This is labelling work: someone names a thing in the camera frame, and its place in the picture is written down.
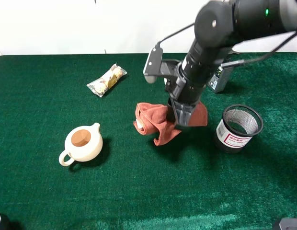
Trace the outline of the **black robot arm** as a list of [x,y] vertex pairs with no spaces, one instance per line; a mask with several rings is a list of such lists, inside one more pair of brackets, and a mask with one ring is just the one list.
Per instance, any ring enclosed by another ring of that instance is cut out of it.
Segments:
[[189,127],[201,94],[232,48],[243,41],[297,30],[297,0],[211,0],[198,13],[195,39],[182,61],[165,59],[167,119]]

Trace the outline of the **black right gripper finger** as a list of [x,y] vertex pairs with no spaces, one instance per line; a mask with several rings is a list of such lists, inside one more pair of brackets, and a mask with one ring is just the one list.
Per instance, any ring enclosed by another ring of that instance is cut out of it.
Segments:
[[174,123],[175,127],[191,127],[191,117],[197,103],[181,103],[169,97],[168,121]]

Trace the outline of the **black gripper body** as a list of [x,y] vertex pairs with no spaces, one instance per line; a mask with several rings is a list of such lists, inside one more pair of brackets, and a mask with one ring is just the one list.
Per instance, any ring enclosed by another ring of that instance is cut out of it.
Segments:
[[162,61],[160,71],[164,76],[169,105],[198,104],[206,84],[202,67],[192,61],[166,59]]

